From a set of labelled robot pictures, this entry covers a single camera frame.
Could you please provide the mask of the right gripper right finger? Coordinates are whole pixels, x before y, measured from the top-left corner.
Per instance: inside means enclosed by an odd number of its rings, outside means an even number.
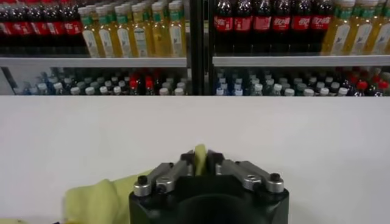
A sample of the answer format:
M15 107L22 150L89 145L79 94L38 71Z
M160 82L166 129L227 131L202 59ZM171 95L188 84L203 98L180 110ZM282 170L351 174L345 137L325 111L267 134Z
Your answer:
M214 175L232 175L244 189L252 192L262 187L273 194L281 194L285 190L280 174L269 173L250 161L225 159L222 153L209 150L207 166Z

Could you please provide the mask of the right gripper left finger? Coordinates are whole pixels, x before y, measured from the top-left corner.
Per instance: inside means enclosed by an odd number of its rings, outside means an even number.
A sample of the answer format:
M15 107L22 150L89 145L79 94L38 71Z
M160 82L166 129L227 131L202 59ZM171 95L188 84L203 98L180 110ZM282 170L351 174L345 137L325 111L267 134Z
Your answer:
M167 194L176 187L181 177L191 177L195 174L195 152L190 150L181 154L176 163L161 163L147 175L140 175L133 185L133 194L137 197L147 197L153 192Z

